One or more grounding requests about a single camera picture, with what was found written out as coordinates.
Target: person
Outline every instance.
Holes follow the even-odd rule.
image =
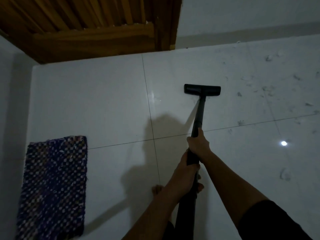
[[[209,147],[201,128],[188,137],[189,149],[205,166],[240,237],[247,239],[311,239],[284,210],[233,172]],[[192,187],[199,164],[187,165],[187,152],[165,187],[153,187],[154,199],[123,240],[179,239],[174,236],[171,213]],[[200,192],[204,186],[198,185]]]

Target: vacuum nozzle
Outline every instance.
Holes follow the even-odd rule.
[[[184,92],[187,94],[198,95],[200,97],[219,96],[221,87],[184,84]]]

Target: forearm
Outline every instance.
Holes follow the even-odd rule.
[[[122,240],[162,239],[168,219],[178,201],[179,199],[166,186]]]
[[[262,200],[268,199],[232,171],[214,153],[207,156],[204,165],[236,227],[238,227],[240,219],[249,208]]]

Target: black sleeve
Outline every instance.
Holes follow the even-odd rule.
[[[288,214],[273,201],[252,206],[241,218],[238,232],[248,239],[311,239]]]

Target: white wall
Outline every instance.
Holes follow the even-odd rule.
[[[33,59],[0,36],[0,239],[14,239]]]
[[[183,0],[178,36],[320,21],[320,0]]]

